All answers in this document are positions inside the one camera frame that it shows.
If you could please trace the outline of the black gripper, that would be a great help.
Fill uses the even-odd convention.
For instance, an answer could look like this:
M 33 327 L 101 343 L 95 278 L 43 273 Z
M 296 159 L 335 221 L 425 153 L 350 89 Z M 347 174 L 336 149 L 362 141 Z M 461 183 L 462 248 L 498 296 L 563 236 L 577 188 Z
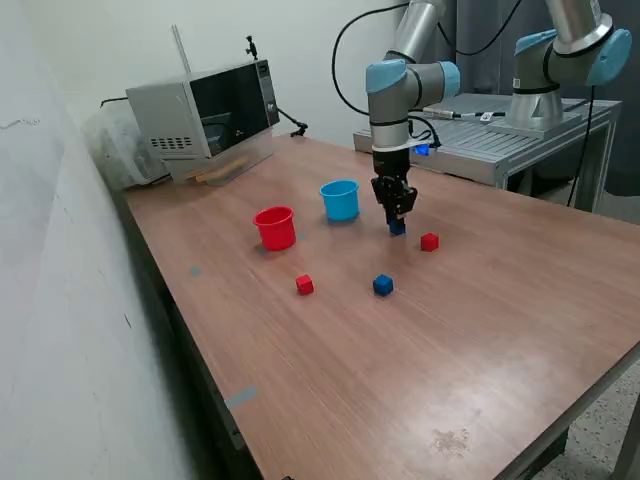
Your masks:
M 401 191 L 397 197 L 397 219 L 404 220 L 410 213 L 417 199 L 416 188 L 407 184 L 407 175 L 411 168 L 409 150 L 407 148 L 394 151 L 373 151 L 373 167 L 375 177 L 371 180 L 371 185 L 377 202 L 383 207 L 386 223 L 391 233 L 395 232 L 395 180 L 378 179 L 383 177 L 398 178 L 401 183 Z

